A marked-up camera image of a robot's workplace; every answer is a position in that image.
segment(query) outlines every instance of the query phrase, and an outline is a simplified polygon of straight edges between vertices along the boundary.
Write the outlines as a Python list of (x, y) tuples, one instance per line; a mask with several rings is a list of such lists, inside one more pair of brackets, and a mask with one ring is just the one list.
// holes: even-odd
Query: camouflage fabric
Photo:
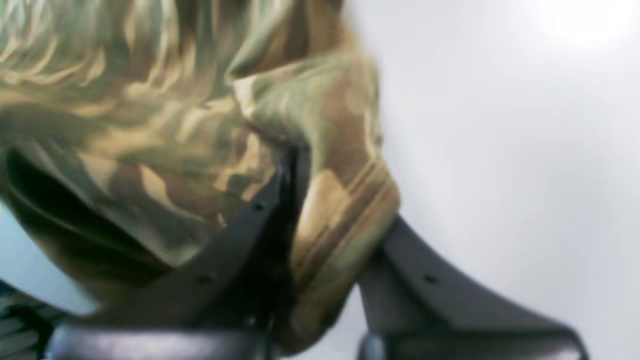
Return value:
[(62, 232), (23, 224), (89, 287), (185, 263), (310, 147), (286, 352), (324, 333), (396, 215), (377, 104), (340, 0), (0, 0), (0, 149), (86, 207), (39, 204)]

